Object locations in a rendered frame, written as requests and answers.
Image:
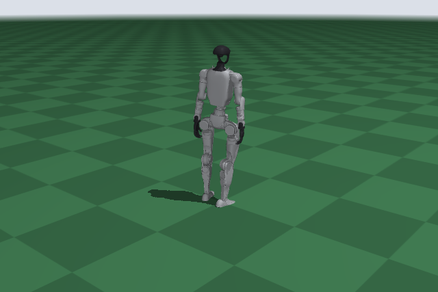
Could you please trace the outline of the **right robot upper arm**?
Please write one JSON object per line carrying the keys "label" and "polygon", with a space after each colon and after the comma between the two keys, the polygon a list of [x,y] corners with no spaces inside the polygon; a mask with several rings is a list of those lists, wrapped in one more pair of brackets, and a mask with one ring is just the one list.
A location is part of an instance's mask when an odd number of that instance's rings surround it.
{"label": "right robot upper arm", "polygon": [[242,76],[240,73],[237,72],[230,72],[230,80],[233,83],[233,89],[234,89],[234,103],[236,105],[240,105],[240,100],[243,97],[242,96]]}

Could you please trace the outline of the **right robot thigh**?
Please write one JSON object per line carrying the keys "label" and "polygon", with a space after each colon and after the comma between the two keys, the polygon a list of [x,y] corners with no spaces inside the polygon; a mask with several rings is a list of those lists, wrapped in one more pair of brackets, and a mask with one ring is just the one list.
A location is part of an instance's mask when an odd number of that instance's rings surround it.
{"label": "right robot thigh", "polygon": [[224,124],[225,133],[227,134],[227,158],[220,162],[220,167],[224,170],[226,162],[230,161],[234,164],[239,150],[238,141],[240,140],[240,130],[238,125],[230,120],[225,121]]}

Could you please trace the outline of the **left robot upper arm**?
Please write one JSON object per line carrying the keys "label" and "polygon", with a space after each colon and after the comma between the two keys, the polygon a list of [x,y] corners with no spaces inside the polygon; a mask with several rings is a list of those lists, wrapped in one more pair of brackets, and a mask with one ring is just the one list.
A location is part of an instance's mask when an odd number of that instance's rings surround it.
{"label": "left robot upper arm", "polygon": [[198,99],[205,100],[207,93],[205,93],[206,87],[207,87],[207,71],[209,69],[203,69],[199,72],[199,93],[198,93]]}

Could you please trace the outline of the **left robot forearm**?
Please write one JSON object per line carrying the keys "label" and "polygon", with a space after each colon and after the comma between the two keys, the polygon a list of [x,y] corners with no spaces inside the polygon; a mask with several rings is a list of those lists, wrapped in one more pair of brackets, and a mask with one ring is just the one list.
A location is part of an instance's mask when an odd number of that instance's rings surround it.
{"label": "left robot forearm", "polygon": [[198,94],[197,94],[197,97],[196,97],[196,107],[195,107],[195,114],[194,114],[194,117],[195,117],[195,116],[198,116],[198,120],[201,119],[201,114],[202,114],[202,110],[203,110],[203,105],[204,105],[204,102],[203,102],[202,100],[198,100]]}

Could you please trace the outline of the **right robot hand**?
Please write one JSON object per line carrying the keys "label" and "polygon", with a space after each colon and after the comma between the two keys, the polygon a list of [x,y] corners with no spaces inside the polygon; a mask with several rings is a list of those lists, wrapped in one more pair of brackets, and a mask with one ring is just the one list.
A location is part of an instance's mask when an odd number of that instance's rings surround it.
{"label": "right robot hand", "polygon": [[240,122],[238,124],[238,129],[240,130],[240,140],[236,144],[240,144],[242,142],[242,140],[243,140],[245,126],[243,127],[243,123],[242,122]]}

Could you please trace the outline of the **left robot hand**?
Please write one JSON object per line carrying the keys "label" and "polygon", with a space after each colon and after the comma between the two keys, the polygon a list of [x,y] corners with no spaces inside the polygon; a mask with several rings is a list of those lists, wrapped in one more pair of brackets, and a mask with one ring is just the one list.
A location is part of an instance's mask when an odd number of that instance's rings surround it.
{"label": "left robot hand", "polygon": [[201,120],[198,120],[198,116],[194,117],[194,136],[197,138],[201,138],[202,136],[199,134],[198,130],[201,132],[201,129],[199,127],[199,122]]}

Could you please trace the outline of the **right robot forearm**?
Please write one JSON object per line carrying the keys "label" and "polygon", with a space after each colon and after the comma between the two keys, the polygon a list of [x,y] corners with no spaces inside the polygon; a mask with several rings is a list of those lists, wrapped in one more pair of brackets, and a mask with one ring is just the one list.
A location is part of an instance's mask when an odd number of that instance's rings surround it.
{"label": "right robot forearm", "polygon": [[242,122],[243,123],[243,127],[245,125],[245,121],[244,121],[244,106],[245,106],[245,98],[242,97],[240,100],[240,106],[236,107],[237,110],[237,125]]}

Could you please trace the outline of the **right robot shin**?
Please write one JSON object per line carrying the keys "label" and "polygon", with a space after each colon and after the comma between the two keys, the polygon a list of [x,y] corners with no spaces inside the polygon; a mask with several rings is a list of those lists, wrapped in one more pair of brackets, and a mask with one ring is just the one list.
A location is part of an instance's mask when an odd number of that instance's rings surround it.
{"label": "right robot shin", "polygon": [[[221,184],[221,199],[222,201],[227,201],[227,196],[229,193],[229,187],[233,178],[233,167],[232,162],[228,161],[224,165],[224,170],[220,171],[220,184]],[[226,199],[225,199],[226,198]]]}

